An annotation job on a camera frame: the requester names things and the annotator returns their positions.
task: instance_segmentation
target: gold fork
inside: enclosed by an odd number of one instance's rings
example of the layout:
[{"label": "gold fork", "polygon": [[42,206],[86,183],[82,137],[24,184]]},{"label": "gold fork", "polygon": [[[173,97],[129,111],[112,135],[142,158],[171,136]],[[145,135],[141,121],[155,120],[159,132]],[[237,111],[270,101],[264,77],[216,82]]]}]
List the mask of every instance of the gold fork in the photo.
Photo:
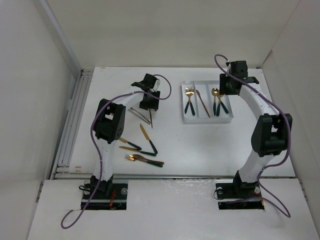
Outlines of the gold fork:
[{"label": "gold fork", "polygon": [[144,163],[147,163],[147,164],[151,164],[153,166],[157,166],[157,167],[160,167],[160,168],[162,168],[164,166],[164,162],[153,161],[153,160],[149,160],[147,158],[144,158],[142,156],[136,157],[134,155],[125,155],[124,158],[127,159],[127,160],[130,160],[130,161],[133,161],[133,162],[138,160],[138,161],[141,161],[141,162],[144,162]]},{"label": "gold fork", "polygon": [[192,86],[192,87],[190,87],[190,88],[189,88],[189,87],[186,87],[186,88],[185,88],[185,94],[188,96],[189,99],[188,99],[188,102],[187,102],[187,104],[186,104],[186,106],[185,106],[184,114],[187,113],[188,107],[189,107],[189,105],[190,105],[192,115],[195,116],[196,113],[195,113],[195,110],[194,110],[194,106],[192,105],[192,102],[191,102],[191,97],[195,94],[195,87],[194,87],[194,86]]}]

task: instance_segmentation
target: knife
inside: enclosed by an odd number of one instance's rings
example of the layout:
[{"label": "knife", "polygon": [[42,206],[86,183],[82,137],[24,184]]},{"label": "knife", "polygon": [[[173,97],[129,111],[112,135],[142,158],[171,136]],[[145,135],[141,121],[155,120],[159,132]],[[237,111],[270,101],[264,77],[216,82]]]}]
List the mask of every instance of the knife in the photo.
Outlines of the knife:
[{"label": "knife", "polygon": [[138,152],[138,153],[141,153],[141,154],[145,154],[145,155],[149,155],[149,156],[157,156],[156,153],[153,153],[153,152],[147,152],[147,151],[140,151],[138,149],[135,149],[135,148],[132,148],[132,147],[127,147],[127,146],[119,146],[119,148],[121,149],[127,149],[127,150],[131,150],[131,151],[134,151],[134,152]]},{"label": "knife", "polygon": [[147,132],[146,132],[146,130],[145,130],[145,128],[144,128],[144,126],[142,126],[142,124],[141,124],[141,123],[140,123],[140,128],[141,128],[141,131],[142,131],[142,133],[143,133],[143,135],[144,135],[145,139],[147,139],[147,140],[149,141],[149,143],[150,143],[150,145],[151,145],[151,147],[152,147],[152,149],[153,149],[154,153],[155,153],[155,154],[158,154],[158,151],[157,151],[157,149],[156,149],[155,145],[154,145],[154,144],[153,144],[153,142],[150,140],[150,137],[148,136],[148,134],[147,134]]},{"label": "knife", "polygon": [[139,146],[137,146],[137,145],[133,144],[132,142],[129,142],[129,141],[125,140],[125,139],[124,139],[124,138],[122,138],[122,137],[120,137],[120,138],[119,138],[119,140],[120,140],[121,142],[125,143],[125,144],[129,144],[129,145],[131,145],[131,146],[132,146],[132,147],[134,147],[135,149],[142,150],[142,148],[141,148],[141,147],[139,147]]}]

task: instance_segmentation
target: cutlery tray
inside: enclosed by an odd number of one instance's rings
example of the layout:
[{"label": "cutlery tray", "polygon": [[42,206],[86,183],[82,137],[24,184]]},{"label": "cutlery tray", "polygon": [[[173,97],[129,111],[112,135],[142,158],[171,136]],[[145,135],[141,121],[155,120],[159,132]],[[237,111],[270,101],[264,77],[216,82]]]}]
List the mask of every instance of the cutlery tray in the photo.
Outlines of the cutlery tray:
[{"label": "cutlery tray", "polygon": [[[194,87],[194,95],[191,97],[191,102],[195,111],[195,115],[192,115],[190,106],[188,107],[187,112],[185,113],[185,107],[188,103],[188,96],[186,95],[186,87]],[[183,121],[186,124],[224,124],[230,123],[234,117],[231,109],[231,104],[229,96],[224,95],[221,98],[221,101],[226,106],[229,113],[225,113],[222,106],[220,106],[220,116],[214,116],[214,96],[211,94],[213,88],[220,88],[219,81],[189,81],[182,82],[182,112],[183,112]],[[202,101],[208,110],[210,117],[208,117],[204,106],[201,103],[200,98],[197,95],[197,90],[199,91]],[[216,108],[218,108],[218,97],[215,98]]]}]

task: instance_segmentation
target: white table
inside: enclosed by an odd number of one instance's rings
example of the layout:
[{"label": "white table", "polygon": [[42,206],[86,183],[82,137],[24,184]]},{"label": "white table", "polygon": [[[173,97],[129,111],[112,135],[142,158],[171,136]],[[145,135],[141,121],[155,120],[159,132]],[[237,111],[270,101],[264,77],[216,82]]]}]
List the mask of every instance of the white table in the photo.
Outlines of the white table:
[{"label": "white table", "polygon": [[[79,210],[83,180],[46,180],[28,240],[319,240],[298,179],[262,179],[291,218],[265,210],[219,210],[213,179],[129,180],[127,210],[86,210],[70,229],[60,222]],[[273,200],[262,190],[265,198]],[[65,221],[69,225],[79,211]]]},{"label": "white table", "polygon": [[[153,129],[139,118],[126,112],[122,137],[145,151],[152,151],[144,138],[139,124],[142,123],[152,142],[159,151],[156,159],[165,162],[163,168],[142,162],[124,159],[128,146],[120,141],[116,144],[113,159],[113,173],[144,176],[213,176],[232,177],[246,162],[251,152],[251,135],[256,119],[247,104],[239,96],[230,96],[234,118],[229,124],[184,124],[182,106],[182,81],[219,80],[221,71],[217,68],[161,68],[161,67],[96,67],[89,88],[82,119],[77,133],[70,166],[70,173],[92,173],[98,161],[98,153],[90,138],[90,126],[95,117],[99,101],[111,99],[128,89],[133,82],[141,81],[145,74],[161,74],[169,79],[172,95],[160,101],[159,110],[153,113]],[[270,97],[261,69],[249,69],[264,93]],[[169,92],[166,81],[161,79],[161,97]],[[145,116],[148,111],[139,110]],[[271,163],[280,162],[285,153]],[[282,166],[269,168],[264,176],[294,177],[290,159]]]}]

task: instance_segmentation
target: wall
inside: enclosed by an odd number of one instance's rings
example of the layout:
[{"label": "wall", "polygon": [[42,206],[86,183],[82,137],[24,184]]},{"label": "wall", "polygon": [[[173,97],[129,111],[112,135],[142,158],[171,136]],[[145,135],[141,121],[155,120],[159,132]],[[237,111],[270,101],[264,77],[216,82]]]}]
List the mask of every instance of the wall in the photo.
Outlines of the wall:
[{"label": "wall", "polygon": [[83,67],[259,67],[299,0],[48,0]]},{"label": "wall", "polygon": [[263,64],[272,99],[293,116],[291,160],[320,233],[320,2],[302,0]]},{"label": "wall", "polygon": [[71,72],[32,0],[0,0],[0,233],[24,240]]}]

